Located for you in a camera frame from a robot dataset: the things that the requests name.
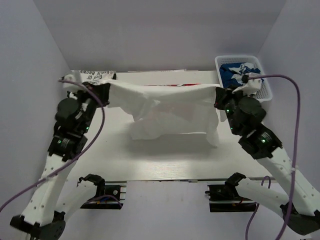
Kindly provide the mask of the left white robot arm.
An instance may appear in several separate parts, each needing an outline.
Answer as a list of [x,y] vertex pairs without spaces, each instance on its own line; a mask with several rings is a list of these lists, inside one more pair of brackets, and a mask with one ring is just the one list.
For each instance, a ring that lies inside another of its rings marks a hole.
[[89,174],[80,178],[80,185],[69,198],[59,196],[76,161],[91,146],[86,138],[98,108],[109,102],[111,85],[81,84],[77,92],[68,92],[56,109],[53,138],[47,150],[42,175],[30,186],[34,193],[23,212],[13,216],[10,226],[29,235],[32,240],[57,240],[69,216],[104,188],[104,179]]

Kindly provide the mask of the white plastic basket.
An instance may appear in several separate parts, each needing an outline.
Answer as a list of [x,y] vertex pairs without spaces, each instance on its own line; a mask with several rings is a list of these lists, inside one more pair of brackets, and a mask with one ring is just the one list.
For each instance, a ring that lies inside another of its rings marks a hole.
[[[220,68],[222,65],[231,64],[231,65],[241,65],[241,64],[251,64],[253,69],[259,69],[260,74],[264,75],[265,71],[263,70],[262,65],[257,57],[253,55],[220,55],[215,58],[215,67],[217,70],[217,75],[220,85],[224,86],[224,81],[222,74],[220,73]],[[256,93],[255,98],[260,102],[270,101],[273,97],[270,85],[266,78],[263,79],[261,89]]]

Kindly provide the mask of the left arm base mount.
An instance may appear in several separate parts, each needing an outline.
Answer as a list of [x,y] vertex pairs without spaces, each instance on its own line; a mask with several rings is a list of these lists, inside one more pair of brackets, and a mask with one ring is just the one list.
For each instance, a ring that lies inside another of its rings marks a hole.
[[106,182],[102,191],[80,208],[88,210],[121,210],[126,199],[127,182]]

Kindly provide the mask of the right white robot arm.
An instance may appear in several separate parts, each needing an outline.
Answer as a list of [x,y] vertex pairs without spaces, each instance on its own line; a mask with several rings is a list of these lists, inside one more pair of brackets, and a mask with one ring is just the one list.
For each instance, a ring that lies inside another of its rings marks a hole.
[[214,107],[224,111],[232,134],[254,160],[276,179],[285,191],[280,194],[254,183],[242,173],[234,173],[224,183],[222,192],[235,199],[248,198],[280,216],[299,235],[320,229],[320,193],[293,166],[279,138],[263,123],[266,111],[261,103],[242,91],[217,87]]

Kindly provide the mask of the folded white Charlie Brown shirt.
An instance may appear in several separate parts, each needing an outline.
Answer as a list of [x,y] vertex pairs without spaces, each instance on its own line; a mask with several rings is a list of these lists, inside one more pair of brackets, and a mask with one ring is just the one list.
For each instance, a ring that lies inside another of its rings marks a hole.
[[117,80],[117,73],[112,70],[71,70],[70,74],[72,74],[79,83],[93,82],[93,85],[99,85],[109,80]]

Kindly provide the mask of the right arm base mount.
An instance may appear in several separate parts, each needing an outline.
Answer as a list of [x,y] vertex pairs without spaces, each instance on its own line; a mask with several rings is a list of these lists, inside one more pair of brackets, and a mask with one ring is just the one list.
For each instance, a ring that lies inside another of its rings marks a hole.
[[230,195],[223,184],[208,185],[204,193],[211,213],[248,213],[253,212],[257,206],[251,199]]

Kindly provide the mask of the white Coca-Cola t-shirt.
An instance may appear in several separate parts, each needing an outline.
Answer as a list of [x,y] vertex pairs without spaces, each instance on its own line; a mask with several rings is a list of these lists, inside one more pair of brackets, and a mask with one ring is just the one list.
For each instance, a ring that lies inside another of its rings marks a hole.
[[220,143],[213,83],[138,85],[110,80],[109,107],[131,115],[133,140],[154,140],[164,135],[205,134],[216,148]]

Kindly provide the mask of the blue and white t-shirt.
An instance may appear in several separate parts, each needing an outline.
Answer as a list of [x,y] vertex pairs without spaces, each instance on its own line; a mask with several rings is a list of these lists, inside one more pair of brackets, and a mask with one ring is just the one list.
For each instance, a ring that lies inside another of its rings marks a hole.
[[249,73],[260,74],[261,70],[248,62],[225,63],[219,68],[222,86],[228,88],[229,86],[241,87],[244,83],[242,76]]

